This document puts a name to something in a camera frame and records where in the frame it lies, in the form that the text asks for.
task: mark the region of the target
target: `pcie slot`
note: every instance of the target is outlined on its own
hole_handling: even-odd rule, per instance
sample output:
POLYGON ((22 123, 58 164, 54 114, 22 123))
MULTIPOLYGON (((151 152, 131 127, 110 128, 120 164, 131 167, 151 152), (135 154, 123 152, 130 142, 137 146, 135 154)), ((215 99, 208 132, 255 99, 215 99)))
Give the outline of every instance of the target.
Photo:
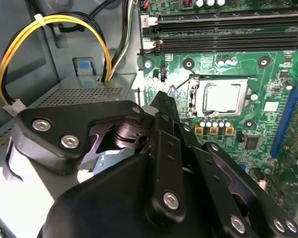
POLYGON ((280 19, 253 19, 225 22, 185 22, 161 24, 154 27, 155 33, 196 32, 227 29, 258 29, 258 28, 298 27, 298 17, 280 19))
POLYGON ((221 22, 230 20, 255 20, 255 19, 273 19, 273 18, 292 18, 298 17, 298 8, 292 9, 270 9, 270 10, 245 10, 234 12, 221 12, 221 13, 191 13, 180 15, 160 15, 158 24, 170 24, 181 22, 221 22))
POLYGON ((298 85, 291 91, 287 104, 285 106, 282 118, 279 122, 275 138, 273 141, 272 148, 270 150, 270 155, 273 159, 276 159, 280 151, 284 136, 286 134, 287 128, 289 126, 292 114, 296 107, 296 102, 298 100, 298 85))

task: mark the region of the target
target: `white wire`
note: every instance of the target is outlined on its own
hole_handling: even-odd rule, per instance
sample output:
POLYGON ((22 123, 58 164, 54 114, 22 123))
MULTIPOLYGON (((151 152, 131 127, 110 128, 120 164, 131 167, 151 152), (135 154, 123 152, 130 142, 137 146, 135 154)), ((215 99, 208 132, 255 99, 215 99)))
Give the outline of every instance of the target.
POLYGON ((119 62, 122 60, 122 58, 124 57, 127 48, 129 46, 129 42, 130 42, 130 34, 131 34, 131 28, 132 28, 132 21, 133 21, 133 0, 129 0, 129 6, 128 6, 128 29, 127 29, 127 40, 126 40, 126 44, 124 45, 124 49, 122 51, 122 53, 120 54, 119 58, 117 59, 116 64, 113 66, 112 70, 111 70, 111 74, 109 77, 109 80, 112 78, 112 76, 114 75, 114 72, 119 64, 119 62))

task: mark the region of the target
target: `ram slot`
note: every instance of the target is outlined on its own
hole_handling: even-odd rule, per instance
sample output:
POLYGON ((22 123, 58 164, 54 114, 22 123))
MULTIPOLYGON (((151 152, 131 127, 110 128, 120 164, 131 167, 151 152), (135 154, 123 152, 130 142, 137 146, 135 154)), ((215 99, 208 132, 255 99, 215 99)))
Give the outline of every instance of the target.
POLYGON ((298 17, 298 8, 292 9, 270 9, 270 10, 245 10, 234 12, 208 12, 191 14, 168 14, 158 17, 158 24, 170 24, 181 22, 210 22, 230 20, 254 20, 254 19, 278 19, 298 17))
POLYGON ((263 28, 289 28, 298 27, 298 17, 292 18, 272 18, 272 19, 252 19, 211 22, 184 22, 170 23, 155 26, 153 31, 159 33, 181 33, 181 32, 205 32, 205 31, 223 31, 233 29, 263 29, 263 28))
POLYGON ((298 33, 240 36, 165 37, 157 50, 163 54, 252 52, 292 50, 298 47, 298 33))

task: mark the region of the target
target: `perforated metal vent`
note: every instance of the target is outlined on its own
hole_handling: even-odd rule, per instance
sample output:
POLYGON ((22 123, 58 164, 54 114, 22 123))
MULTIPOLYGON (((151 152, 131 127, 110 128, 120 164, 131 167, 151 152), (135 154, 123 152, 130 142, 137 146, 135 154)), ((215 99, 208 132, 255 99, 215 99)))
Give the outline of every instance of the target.
MULTIPOLYGON (((43 100, 37 107, 59 107, 66 105, 77 105, 86 103, 97 103, 115 101, 123 88, 88 88, 88 89, 64 89, 55 90, 50 96, 43 100)), ((0 145, 9 143, 12 128, 0 135, 0 145)))

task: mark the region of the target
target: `motherboard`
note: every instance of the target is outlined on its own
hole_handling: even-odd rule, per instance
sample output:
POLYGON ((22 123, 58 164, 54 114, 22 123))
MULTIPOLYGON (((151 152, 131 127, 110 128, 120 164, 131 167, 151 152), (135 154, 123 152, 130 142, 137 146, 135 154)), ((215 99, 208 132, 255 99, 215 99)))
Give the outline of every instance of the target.
POLYGON ((291 215, 298 212, 298 0, 142 0, 146 103, 174 97, 291 215))

